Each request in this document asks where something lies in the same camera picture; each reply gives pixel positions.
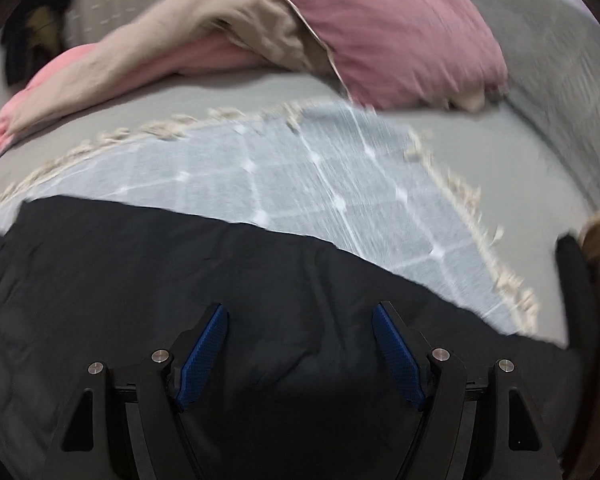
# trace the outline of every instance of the bed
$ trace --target bed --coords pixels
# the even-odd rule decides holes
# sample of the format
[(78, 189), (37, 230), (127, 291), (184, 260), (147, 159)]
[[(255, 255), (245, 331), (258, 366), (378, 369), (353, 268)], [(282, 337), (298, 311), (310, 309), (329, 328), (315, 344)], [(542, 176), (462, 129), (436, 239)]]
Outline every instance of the bed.
[[(576, 54), (597, 56), (600, 66), (600, 25), (581, 0), (525, 0), (528, 4), (499, 0), (499, 6), (494, 1), (472, 0), (502, 46), (510, 74), (506, 99), (477, 114), (434, 108), (379, 114), (399, 128), (417, 132), (441, 174), (448, 168), (469, 189), (480, 188), (476, 225), (487, 242), (493, 241), (490, 251), (524, 279), (538, 300), (528, 333), (565, 347), (568, 329), (554, 263), (555, 242), (565, 232), (579, 231), (600, 208), (600, 171), (590, 169), (592, 164), (600, 167), (600, 143), (596, 144), (595, 134), (588, 145), (573, 143), (583, 130), (600, 129), (600, 98), (589, 101), (583, 93), (565, 94), (560, 76), (565, 72), (580, 76)], [(540, 4), (549, 9), (546, 14), (538, 12)], [(536, 43), (538, 34), (562, 30), (568, 23), (588, 34), (589, 42), (580, 50), (564, 48), (570, 36)], [(538, 78), (538, 67), (548, 60), (557, 62), (548, 64)], [(593, 70), (586, 74), (587, 82), (600, 81)], [(551, 79), (560, 82), (545, 90), (545, 81)], [(600, 96), (600, 85), (593, 90)], [(198, 78), (170, 76), (64, 118), (16, 145), (0, 158), (0, 194), (48, 160), (62, 157), (85, 139), (95, 140), (102, 131), (133, 130), (173, 114), (206, 118), (209, 109), (223, 107), (250, 113), (284, 102), (339, 95), (335, 82), (268, 68)], [(584, 108), (577, 103), (584, 103)], [(587, 122), (590, 115), (593, 122)], [(4, 219), (0, 228), (7, 229), (9, 223)]]
[[(580, 0), (552, 1), (583, 12), (595, 24)], [(526, 75), (528, 67), (521, 66), (520, 70)], [(67, 118), (48, 128), (45, 135), (28, 139), (8, 152), (0, 160), (0, 192), (102, 131), (135, 128), (175, 113), (203, 118), (209, 108), (229, 106), (253, 112), (280, 102), (336, 96), (337, 91), (333, 84), (311, 76), (276, 71), (246, 71), (198, 80), (174, 76)], [(387, 115), (417, 131), (430, 131), (427, 144), (442, 167), (448, 166), (472, 186), (482, 188), (480, 209), (485, 229), (493, 234), (504, 230), (496, 251), (524, 277), (525, 285), (535, 291), (542, 306), (537, 336), (566, 344), (554, 242), (563, 232), (581, 228), (592, 213), (592, 201), (590, 194), (580, 192), (569, 170), (555, 156), (555, 149), (538, 136), (538, 126), (542, 129), (543, 125), (531, 124), (534, 118), (530, 113), (520, 113), (520, 108), (515, 110), (509, 102), (475, 116), (436, 110)]]

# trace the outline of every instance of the black fabric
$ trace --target black fabric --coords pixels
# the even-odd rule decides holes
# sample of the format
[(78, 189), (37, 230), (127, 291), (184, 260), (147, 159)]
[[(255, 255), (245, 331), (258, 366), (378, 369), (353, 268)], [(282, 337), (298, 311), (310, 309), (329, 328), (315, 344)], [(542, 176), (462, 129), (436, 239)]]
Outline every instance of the black fabric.
[(515, 362), (562, 451), (580, 400), (573, 350), (499, 335), (315, 238), (53, 197), (25, 203), (0, 237), (0, 458), (16, 478), (36, 478), (89, 363), (168, 348), (219, 301), (226, 345), (182, 415), (206, 477), (392, 479), (420, 415), (376, 349), (381, 300), (466, 362)]
[(600, 303), (590, 280), (589, 268), (582, 249), (573, 236), (564, 235), (558, 238), (555, 245), (555, 263), (560, 275), (560, 288), (569, 330), (569, 346), (582, 358), (582, 398), (562, 460), (562, 469), (568, 475), (578, 459), (587, 436), (587, 428), (597, 396)]

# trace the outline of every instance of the black object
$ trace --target black object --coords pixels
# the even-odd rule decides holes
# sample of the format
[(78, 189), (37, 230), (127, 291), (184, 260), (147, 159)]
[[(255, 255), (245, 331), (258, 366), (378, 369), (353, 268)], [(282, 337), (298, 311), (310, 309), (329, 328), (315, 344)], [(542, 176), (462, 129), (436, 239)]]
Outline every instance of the black object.
[[(426, 352), (432, 373), (422, 364), (422, 350), (429, 345), (422, 334), (408, 328), (393, 306), (384, 302), (374, 317), (386, 313), (395, 338), (408, 349), (418, 349), (419, 364), (402, 359), (403, 368), (413, 375), (435, 376), (436, 389), (430, 411), (421, 421), (422, 428), (411, 445), (398, 480), (445, 480), (456, 446), (462, 408), (465, 400), (476, 400), (474, 436), (469, 451), (465, 480), (560, 480), (560, 466), (554, 449), (517, 368), (509, 360), (493, 367), (469, 367), (445, 349), (436, 357), (431, 348)], [(376, 330), (381, 348), (388, 335)], [(389, 362), (400, 358), (395, 352), (385, 353)], [(396, 377), (399, 383), (403, 377)]]
[(226, 330), (226, 310), (212, 305), (168, 352), (157, 351), (139, 365), (116, 371), (100, 362), (91, 365), (58, 425), (43, 479), (136, 480), (129, 402), (139, 405), (156, 480), (202, 478), (176, 413), (197, 400)]
[[(137, 480), (126, 402), (139, 404), (156, 480), (202, 479), (177, 413), (184, 407), (182, 391), (199, 392), (206, 383), (226, 335), (226, 320), (224, 308), (213, 305), (195, 329), (178, 337), (168, 354), (158, 351), (139, 365), (122, 370), (109, 370), (100, 363), (92, 365), (100, 368), (84, 374), (52, 442), (43, 480)], [(404, 380), (401, 371), (406, 370), (414, 388), (420, 387), (422, 378), (426, 391), (435, 389), (417, 438), (411, 446), (405, 446), (407, 457), (398, 480), (446, 479), (466, 398), (477, 399), (479, 405), (466, 480), (561, 478), (533, 400), (510, 362), (510, 368), (498, 364), (491, 370), (474, 368), (477, 375), (468, 377), (460, 359), (446, 351), (443, 356), (432, 352), (422, 334), (408, 328), (387, 302), (374, 309), (373, 328), (381, 348), (391, 348), (386, 344), (388, 340), (399, 346), (405, 344), (405, 352), (384, 352), (393, 364), (399, 388)], [(188, 381), (184, 378), (187, 371)], [(174, 382), (174, 376), (182, 380)], [(413, 394), (411, 388), (405, 391), (408, 397)], [(197, 398), (189, 396), (191, 402)], [(418, 402), (419, 396), (406, 400)], [(269, 460), (269, 450), (259, 451), (260, 460)]]
[(593, 375), (600, 358), (600, 304), (592, 276), (578, 241), (570, 234), (555, 243), (555, 263), (560, 277), (562, 300), (569, 330), (569, 346), (582, 356), (585, 383)]
[(22, 0), (2, 30), (7, 85), (26, 84), (65, 51), (64, 14), (71, 0)]
[(23, 203), (0, 235), (0, 460), (17, 480), (40, 478), (89, 363), (139, 362), (222, 303), (231, 335), (179, 415), (205, 476), (395, 477), (423, 412), (400, 395), (370, 330), (383, 298), (467, 369), (513, 361), (562, 452), (580, 399), (577, 352), (499, 334), (316, 238), (57, 196)]

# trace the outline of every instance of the bedding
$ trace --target bedding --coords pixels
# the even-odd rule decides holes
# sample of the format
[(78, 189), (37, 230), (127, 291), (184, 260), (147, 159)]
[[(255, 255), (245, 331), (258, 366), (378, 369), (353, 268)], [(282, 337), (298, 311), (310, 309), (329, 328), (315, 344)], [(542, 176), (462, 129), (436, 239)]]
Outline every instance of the bedding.
[(500, 43), (507, 100), (600, 208), (600, 25), (565, 0), (471, 0)]
[[(253, 52), (219, 36), (215, 48), (205, 38), (190, 42), (209, 27), (224, 28)], [(46, 67), (7, 103), (0, 113), (0, 155), (42, 123), (180, 72), (192, 60), (193, 69), (253, 66), (266, 59), (290, 70), (335, 74), (350, 98), (379, 108), (425, 100), (478, 111), (485, 90), (506, 79), (500, 48), (469, 0), (163, 0), (78, 51), (80, 56), (70, 52)]]
[(408, 126), (341, 100), (231, 117), (103, 136), (1, 196), (0, 230), (24, 198), (55, 194), (249, 222), (332, 242), (503, 333), (535, 332), (533, 296), (501, 279), (471, 212), (425, 160), (405, 160), (419, 144)]
[(350, 97), (362, 105), (484, 95), (507, 79), (500, 47), (469, 0), (290, 1), (333, 52)]
[[(13, 135), (7, 134), (14, 114), (34, 89), (44, 84), (56, 73), (80, 61), (96, 47), (96, 44), (76, 46), (56, 57), (36, 74), (24, 90), (14, 95), (2, 107), (0, 110), (0, 156), (15, 140)], [(236, 70), (266, 64), (268, 62), (262, 56), (233, 44), (222, 32), (210, 32), (199, 40), (184, 44), (138, 66), (117, 81), (113, 88), (97, 95), (94, 101), (108, 101), (172, 73), (194, 76), (205, 72)]]
[[(49, 161), (65, 156), (102, 131), (144, 124), (171, 114), (201, 120), (210, 108), (255, 112), (281, 102), (336, 97), (324, 81), (271, 69), (184, 78), (172, 76), (100, 107), (50, 126), (0, 158), (0, 193), (25, 180)], [(562, 298), (552, 258), (557, 236), (578, 230), (592, 211), (573, 179), (526, 121), (508, 104), (476, 116), (440, 110), (388, 113), (401, 127), (422, 134), (443, 174), (445, 167), (482, 190), (478, 216), (490, 238), (504, 236), (494, 250), (524, 277), (524, 288), (538, 297), (537, 336), (567, 343)], [(432, 132), (427, 139), (427, 131)]]
[(6, 134), (97, 104), (130, 70), (217, 26), (278, 66), (318, 74), (331, 70), (317, 42), (302, 36), (285, 0), (162, 0), (33, 89), (14, 111)]
[(0, 459), (35, 478), (89, 363), (168, 348), (222, 301), (230, 336), (180, 417), (206, 477), (394, 478), (420, 413), (378, 355), (378, 298), (466, 362), (515, 362), (561, 452), (580, 397), (576, 352), (498, 334), (315, 238), (58, 196), (25, 203), (0, 236)]

